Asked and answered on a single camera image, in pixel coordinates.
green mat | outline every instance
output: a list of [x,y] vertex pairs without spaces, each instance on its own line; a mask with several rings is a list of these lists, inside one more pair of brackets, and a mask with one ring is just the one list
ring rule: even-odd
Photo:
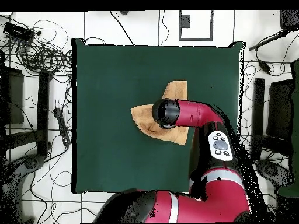
[[187,80],[189,100],[217,105],[237,130],[245,44],[150,47],[85,45],[76,39],[72,45],[77,55],[74,191],[187,192],[194,130],[189,128],[185,146],[150,138],[136,127],[130,109],[153,104],[170,81]]

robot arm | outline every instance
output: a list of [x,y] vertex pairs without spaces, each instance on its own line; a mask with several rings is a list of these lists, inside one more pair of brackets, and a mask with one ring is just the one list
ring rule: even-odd
[[195,127],[188,194],[126,191],[112,196],[94,223],[250,221],[249,204],[230,135],[209,105],[162,99],[152,107],[161,128]]

beige towel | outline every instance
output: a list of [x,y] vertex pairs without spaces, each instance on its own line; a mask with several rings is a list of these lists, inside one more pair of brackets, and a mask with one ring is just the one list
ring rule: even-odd
[[[187,81],[176,80],[169,82],[162,98],[171,100],[187,100]],[[188,135],[188,127],[175,127],[162,129],[152,118],[152,104],[142,105],[131,109],[133,120],[144,134],[163,141],[171,141],[185,145]]]

black chair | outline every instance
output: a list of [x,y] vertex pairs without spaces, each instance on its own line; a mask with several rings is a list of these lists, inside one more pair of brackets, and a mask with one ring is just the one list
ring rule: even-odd
[[[0,223],[24,223],[22,215],[22,187],[26,176],[40,169],[51,144],[48,143],[48,96],[51,75],[40,72],[37,102],[37,130],[6,135],[5,125],[11,122],[12,103],[9,91],[9,72],[5,54],[0,51]],[[12,162],[5,158],[6,150],[36,142],[37,153]]]

black device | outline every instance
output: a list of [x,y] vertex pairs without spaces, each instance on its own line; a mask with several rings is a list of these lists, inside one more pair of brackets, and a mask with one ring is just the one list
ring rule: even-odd
[[[40,72],[37,102],[37,130],[6,135],[9,105],[9,70],[5,53],[0,51],[0,223],[23,223],[22,187],[29,173],[40,169],[51,148],[48,143],[48,89],[51,75]],[[37,153],[12,162],[5,159],[6,150],[36,142]]]
[[283,140],[290,139],[292,121],[290,99],[294,89],[293,82],[293,79],[289,79],[271,83],[269,90],[268,136]]
[[256,170],[263,178],[270,180],[275,189],[280,186],[289,186],[294,182],[294,178],[289,170],[279,164],[268,160],[258,160]]
[[65,125],[64,117],[62,111],[59,108],[53,110],[55,118],[58,120],[59,132],[62,137],[62,142],[65,147],[69,147],[71,140],[68,136],[67,126]]
[[125,10],[125,11],[120,11],[120,13],[122,13],[123,15],[127,15],[129,12],[130,12],[130,11],[127,11],[127,10]]
[[16,106],[8,105],[8,116],[6,118],[6,124],[22,124],[24,122],[24,116],[21,111],[23,107],[23,83],[24,75],[21,70],[6,66],[5,69],[9,73],[9,98]]
[[282,29],[299,27],[299,10],[281,10],[280,27]]
[[23,44],[31,44],[34,39],[34,31],[10,22],[5,23],[3,33],[9,35],[12,40]]

